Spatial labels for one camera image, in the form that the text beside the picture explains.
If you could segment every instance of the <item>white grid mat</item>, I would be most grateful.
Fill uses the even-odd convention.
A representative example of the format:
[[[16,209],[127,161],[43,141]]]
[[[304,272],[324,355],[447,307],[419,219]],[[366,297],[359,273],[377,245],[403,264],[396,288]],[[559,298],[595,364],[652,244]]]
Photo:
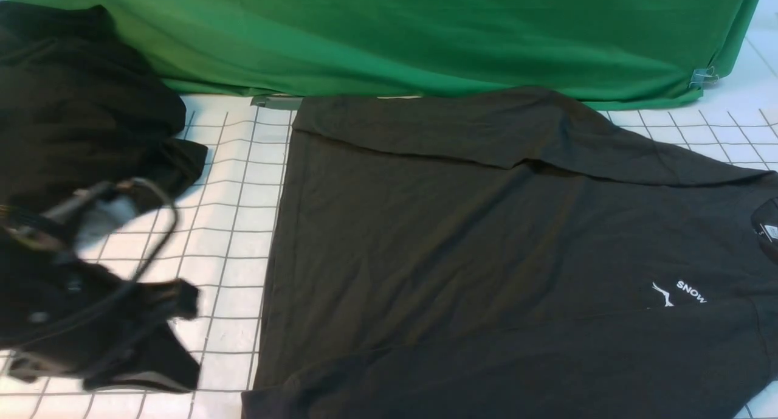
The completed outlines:
[[[239,393],[253,383],[264,270],[283,183],[294,112],[250,108],[245,99],[190,101],[185,137],[208,145],[208,166],[178,201],[182,223],[145,280],[181,277],[200,287],[201,314],[177,335],[202,361],[196,394],[141,391],[81,394],[70,380],[33,385],[0,378],[3,419],[239,419]],[[631,111],[605,114],[617,125],[742,167],[778,170],[778,106],[753,111]],[[127,277],[169,217],[150,213],[88,250]],[[738,417],[778,417],[778,384]]]

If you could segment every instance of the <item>robotic arm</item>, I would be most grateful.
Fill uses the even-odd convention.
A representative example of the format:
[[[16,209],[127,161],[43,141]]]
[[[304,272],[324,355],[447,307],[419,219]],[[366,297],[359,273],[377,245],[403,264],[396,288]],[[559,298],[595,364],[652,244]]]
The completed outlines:
[[[132,220],[129,194],[138,189],[169,206],[173,222],[122,280],[76,250]],[[197,389],[200,366],[168,320],[197,317],[198,289],[139,282],[177,223],[173,201],[144,179],[97,184],[42,214],[0,206],[0,350],[14,352],[9,376],[77,378],[85,391]]]

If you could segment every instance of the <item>folded black garment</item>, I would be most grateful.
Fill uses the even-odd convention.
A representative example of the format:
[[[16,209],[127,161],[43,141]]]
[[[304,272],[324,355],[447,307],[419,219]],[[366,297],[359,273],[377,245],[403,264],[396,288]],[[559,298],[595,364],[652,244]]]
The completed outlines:
[[[730,419],[776,375],[778,175],[544,89],[308,98],[248,419]]]
[[[0,204],[41,212],[100,181],[145,177],[170,195],[207,148],[173,139],[181,98],[117,39],[102,7],[0,2]],[[140,209],[159,206],[138,194]]]

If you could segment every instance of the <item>white tile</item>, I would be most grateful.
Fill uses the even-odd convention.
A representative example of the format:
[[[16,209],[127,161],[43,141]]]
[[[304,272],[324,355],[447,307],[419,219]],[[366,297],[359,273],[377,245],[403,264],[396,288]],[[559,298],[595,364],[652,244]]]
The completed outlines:
[[[262,286],[267,272],[266,258],[231,258],[224,267],[222,285]]]
[[[241,106],[231,106],[230,112],[227,113],[227,125],[236,125],[241,122],[251,122],[256,119],[256,106],[251,106],[250,100],[248,104]]]
[[[191,232],[187,255],[225,256],[230,245],[230,231],[197,229]]]
[[[35,419],[84,419],[91,398],[91,395],[86,394],[44,396],[35,414]]]
[[[273,230],[275,211],[275,208],[238,208],[235,230]]]
[[[197,178],[196,181],[194,181],[195,185],[205,184],[206,181],[208,181],[208,175],[211,173],[211,164],[205,164],[202,168],[202,173],[200,173],[200,177]]]
[[[206,205],[200,206],[194,228],[232,230],[235,222],[236,206]]]
[[[640,116],[647,126],[675,126],[667,111],[640,111]]]
[[[217,286],[200,286],[200,296],[198,300],[198,314],[203,316],[212,316],[214,304],[216,303],[216,295],[219,294],[219,287]]]
[[[127,280],[138,270],[139,261],[130,259],[102,259],[98,262],[111,273]]]
[[[246,389],[246,382],[237,388]],[[241,417],[241,394],[237,392],[198,392],[192,403],[189,419],[237,419]]]
[[[141,278],[142,282],[167,282],[174,280],[181,258],[155,259]]]
[[[192,285],[219,285],[224,270],[224,258],[215,256],[185,256],[180,278]]]
[[[254,350],[259,350],[259,347],[255,346],[255,348],[253,348],[253,349]],[[253,360],[251,360],[251,374],[249,376],[249,381],[250,382],[253,382],[253,380],[255,380],[255,378],[256,378],[256,368],[257,367],[259,367],[259,354],[255,353],[253,355]]]
[[[770,383],[748,403],[754,417],[778,417],[778,383]]]
[[[689,144],[711,144],[717,142],[711,128],[706,125],[680,127],[679,129]]]
[[[78,248],[78,256],[80,256],[81,259],[97,259],[100,256],[100,253],[103,252],[103,247],[105,247],[108,237],[109,235],[101,238],[100,241],[95,241],[88,246]]]
[[[73,378],[51,378],[47,393],[80,393],[81,381]]]
[[[211,316],[210,313],[200,311],[200,316]],[[195,320],[176,320],[173,327],[173,332],[181,344],[184,345],[186,350],[203,350],[205,349],[205,337],[208,335],[208,326],[211,324],[211,319],[207,317],[199,317]]]
[[[769,127],[741,127],[753,144],[778,144],[778,136]]]
[[[251,142],[242,140],[219,145],[219,150],[216,151],[214,162],[227,161],[228,159],[240,159],[241,161],[245,161],[248,159],[248,150],[250,147]]]
[[[638,111],[610,111],[611,122],[619,127],[645,126]]]
[[[637,133],[644,138],[651,138],[651,134],[648,133],[648,129],[645,127],[622,127],[624,130],[629,130],[632,133]]]
[[[721,145],[731,162],[761,162],[762,158],[756,154],[750,144],[722,144]]]
[[[178,133],[176,133],[175,136],[173,136],[173,138],[175,138],[175,139],[186,139],[187,138],[187,134],[189,134],[189,117],[188,116],[187,116],[186,123],[187,124],[184,125],[184,128],[181,129],[181,131],[179,131]]]
[[[219,144],[233,141],[251,141],[253,134],[253,120],[250,122],[241,122],[236,125],[227,125],[222,131],[222,137]]]
[[[266,142],[266,143],[286,143],[286,139],[289,137],[288,125],[264,125],[258,123],[253,131],[254,142]]]
[[[117,232],[151,232],[156,220],[156,214],[157,211],[154,210],[136,217]]]
[[[286,162],[286,144],[260,144],[251,143],[251,153],[248,156],[251,162],[264,164],[283,164]]]
[[[235,355],[206,353],[202,361],[200,388],[217,390],[245,389],[250,366],[250,353],[236,353]],[[202,394],[202,392],[198,392],[198,394],[195,395],[195,405],[197,403],[197,397],[200,394]],[[224,410],[212,411],[212,414],[216,415],[210,416],[211,418],[233,417],[226,415]]]
[[[759,109],[754,108],[732,108],[729,111],[737,125],[767,125],[767,121],[762,116]]]
[[[737,123],[730,116],[727,111],[714,111],[713,109],[704,109],[702,112],[703,118],[707,125],[723,125],[723,126],[736,126]]]
[[[283,165],[256,164],[250,162],[246,167],[245,182],[250,184],[280,184]]]
[[[143,395],[95,394],[86,419],[136,419]]]
[[[240,206],[277,206],[278,186],[245,184]]]
[[[38,378],[35,383],[27,384],[8,376],[0,376],[0,393],[41,393],[45,385],[46,378]]]
[[[214,319],[211,324],[211,332],[208,334],[208,352],[253,353],[253,340],[258,325],[259,314],[256,314],[256,319]]]
[[[181,256],[184,254],[184,248],[187,246],[187,239],[189,237],[189,230],[179,230],[173,232],[165,245],[159,251],[158,258],[172,258],[173,256]],[[151,256],[152,250],[159,242],[162,241],[164,234],[152,234],[148,241],[148,247],[145,250],[145,256]]]
[[[187,419],[191,399],[192,395],[148,393],[138,419]]]
[[[37,396],[3,396],[0,400],[3,419],[28,419],[38,403]]]
[[[700,114],[698,109],[694,108],[678,108],[671,109],[669,111],[675,125],[706,125],[703,115]]]
[[[765,162],[778,162],[778,145],[754,144],[756,152]]]
[[[650,127],[651,139],[667,144],[683,144],[684,139],[677,127]]]
[[[289,125],[291,119],[290,111],[277,111],[277,109],[259,108],[256,114],[256,122],[267,125]]]
[[[743,407],[734,417],[734,419],[750,419],[751,416],[748,414],[748,410]]]
[[[262,303],[262,287],[221,288],[216,298],[215,317],[259,318]]]
[[[148,234],[112,234],[101,258],[139,259],[143,256]]]
[[[214,156],[216,156],[216,145],[208,145],[208,152],[205,154],[205,163],[213,164]]]
[[[234,232],[230,258],[263,258],[270,253],[270,232]]]
[[[192,126],[210,126],[221,128],[226,121],[227,111],[219,109],[206,109],[206,111],[195,111],[192,117]]]
[[[189,206],[186,208],[178,208],[178,225],[176,230],[189,230],[192,228],[192,223],[195,222],[195,215],[197,215],[197,206]],[[167,232],[170,225],[173,224],[173,214],[169,209],[161,209],[159,211],[159,217],[154,223],[154,232]]]
[[[721,145],[719,144],[712,144],[712,145],[691,144],[689,145],[689,149],[692,150],[692,152],[700,153],[701,155],[708,156],[711,159],[716,159],[716,161],[722,161],[722,162],[728,161],[725,151],[722,149]]]
[[[220,181],[243,181],[246,163],[244,161],[222,161],[211,166],[208,183]]]
[[[743,131],[739,127],[711,127],[714,131],[714,135],[719,142],[727,142],[730,144],[748,144],[748,138],[745,137]]]
[[[767,164],[763,164],[761,162],[747,162],[747,163],[737,163],[735,164],[736,167],[743,167],[743,168],[751,168],[753,170],[769,170],[767,167]]]
[[[189,206],[197,206],[200,204],[200,197],[202,197],[202,186],[192,186],[186,189],[184,194],[181,194],[176,199],[176,206],[178,208],[187,208]]]
[[[203,145],[216,145],[222,136],[221,127],[189,127],[187,139]]]
[[[215,182],[205,186],[205,192],[203,192],[201,203],[203,205],[209,205],[213,203],[237,205],[240,198],[240,182]]]
[[[762,116],[770,125],[778,126],[778,103],[769,108],[762,108]]]

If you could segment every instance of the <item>black cable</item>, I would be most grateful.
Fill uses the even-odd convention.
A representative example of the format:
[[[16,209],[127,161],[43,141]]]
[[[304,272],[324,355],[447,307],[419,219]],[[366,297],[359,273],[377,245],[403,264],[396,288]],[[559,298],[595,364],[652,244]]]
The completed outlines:
[[[175,228],[178,227],[180,214],[178,212],[178,208],[175,205],[175,202],[173,202],[167,193],[165,193],[154,183],[143,178],[133,178],[132,181],[133,183],[140,184],[141,186],[150,189],[151,192],[156,194],[160,200],[162,200],[164,205],[169,206],[173,213],[173,222],[170,223],[170,228],[164,233],[162,239],[153,248],[150,255],[144,259],[144,262],[142,262],[142,264],[138,267],[133,277],[131,277],[129,280],[126,280],[125,283],[122,284],[119,289],[117,289],[117,291],[114,291],[113,294],[109,294],[105,299],[100,300],[88,308],[84,308],[81,311],[75,312],[75,314],[71,314],[64,319],[60,319],[56,322],[45,325],[45,327],[36,328],[35,330],[30,330],[17,336],[0,337],[0,349],[19,349],[26,346],[27,344],[31,344],[32,342],[42,341],[42,339],[58,336],[62,333],[67,333],[67,331],[81,327],[82,325],[86,325],[86,323],[92,322],[92,320],[103,316],[106,311],[111,310],[114,305],[117,305],[117,303],[119,303],[125,297],[128,297],[128,295],[133,292],[133,289],[136,288],[137,283],[144,275],[151,262],[156,258],[156,256],[159,255],[159,252],[162,250],[165,244],[167,244],[167,241],[169,241],[170,236],[172,236]]]

